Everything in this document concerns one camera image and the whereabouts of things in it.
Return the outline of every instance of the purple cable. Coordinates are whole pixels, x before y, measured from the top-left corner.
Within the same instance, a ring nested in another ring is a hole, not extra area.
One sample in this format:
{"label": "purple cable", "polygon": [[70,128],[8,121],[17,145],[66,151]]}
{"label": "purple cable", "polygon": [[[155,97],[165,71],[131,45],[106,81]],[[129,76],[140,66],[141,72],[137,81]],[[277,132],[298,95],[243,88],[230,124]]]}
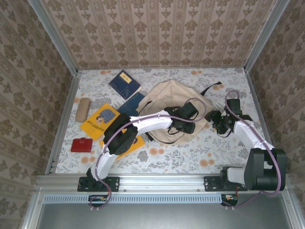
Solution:
{"label": "purple cable", "polygon": [[239,207],[242,207],[246,204],[248,204],[249,202],[251,202],[252,200],[254,200],[255,198],[257,198],[260,194],[262,193],[265,193],[267,195],[270,195],[270,196],[275,196],[276,194],[278,194],[278,192],[280,191],[281,189],[281,184],[282,184],[282,179],[281,179],[281,172],[280,172],[280,168],[277,164],[277,161],[275,159],[275,157],[273,156],[270,148],[267,146],[267,144],[265,143],[265,141],[260,137],[260,135],[256,132],[256,130],[249,124],[247,123],[244,119],[242,119],[241,117],[237,116],[228,106],[228,102],[227,102],[227,99],[228,99],[228,95],[235,92],[237,94],[237,98],[239,99],[239,92],[237,90],[231,90],[228,92],[228,94],[225,96],[224,98],[224,102],[225,102],[225,107],[227,108],[227,110],[233,115],[235,116],[237,119],[239,119],[240,121],[242,121],[244,124],[246,124],[250,129],[251,131],[255,134],[255,136],[259,139],[259,141],[261,142],[261,144],[263,144],[263,146],[266,148],[266,150],[268,151],[271,159],[272,159],[272,162],[275,166],[275,169],[276,169],[276,173],[277,173],[277,178],[278,178],[278,183],[277,183],[277,187],[276,187],[276,190],[272,193],[269,193],[269,192],[266,192],[266,191],[259,191],[255,196],[253,196],[252,198],[250,198],[249,200],[247,200],[246,202],[244,202],[243,204],[241,205],[237,205],[235,206],[234,208],[239,208]]}
{"label": "purple cable", "polygon": [[104,204],[100,207],[93,207],[92,206],[92,200],[95,199],[95,198],[98,198],[98,196],[94,196],[90,199],[90,202],[89,202],[89,205],[92,209],[100,209],[100,208],[103,208],[106,206],[106,204],[110,201],[110,198],[111,198],[111,195],[112,195],[112,191],[111,191],[111,188],[109,187],[108,184],[106,184],[103,180],[101,180],[97,174],[97,165],[99,164],[100,160],[101,160],[101,157],[106,153],[106,149],[108,148],[110,142],[123,130],[125,129],[126,127],[128,127],[129,125],[133,124],[133,123],[137,123],[139,121],[144,121],[144,120],[147,120],[147,119],[151,119],[151,118],[157,118],[157,117],[168,117],[168,118],[173,118],[173,119],[177,119],[177,120],[180,120],[180,121],[184,121],[184,122],[187,122],[187,123],[196,123],[196,122],[199,122],[201,120],[204,119],[205,117],[205,114],[206,114],[206,105],[205,103],[201,100],[201,99],[198,99],[198,98],[190,98],[188,99],[185,103],[191,101],[191,100],[197,100],[199,102],[201,102],[204,106],[204,114],[201,118],[197,119],[197,120],[188,120],[188,119],[183,119],[183,118],[179,118],[179,117],[176,117],[176,116],[171,116],[171,115],[167,115],[167,114],[161,114],[161,115],[152,115],[152,116],[149,116],[149,117],[143,117],[143,118],[139,118],[137,120],[133,120],[133,121],[130,121],[128,123],[126,123],[125,125],[123,125],[120,129],[118,129],[114,135],[111,136],[111,138],[108,140],[108,142],[105,144],[104,146],[104,151],[101,153],[101,155],[98,157],[97,161],[96,161],[96,166],[95,166],[95,170],[94,170],[94,173],[95,173],[95,176],[96,178],[98,179],[98,181],[100,181],[103,185],[105,185],[107,187],[107,191],[108,191],[108,198],[107,200],[104,202]]}

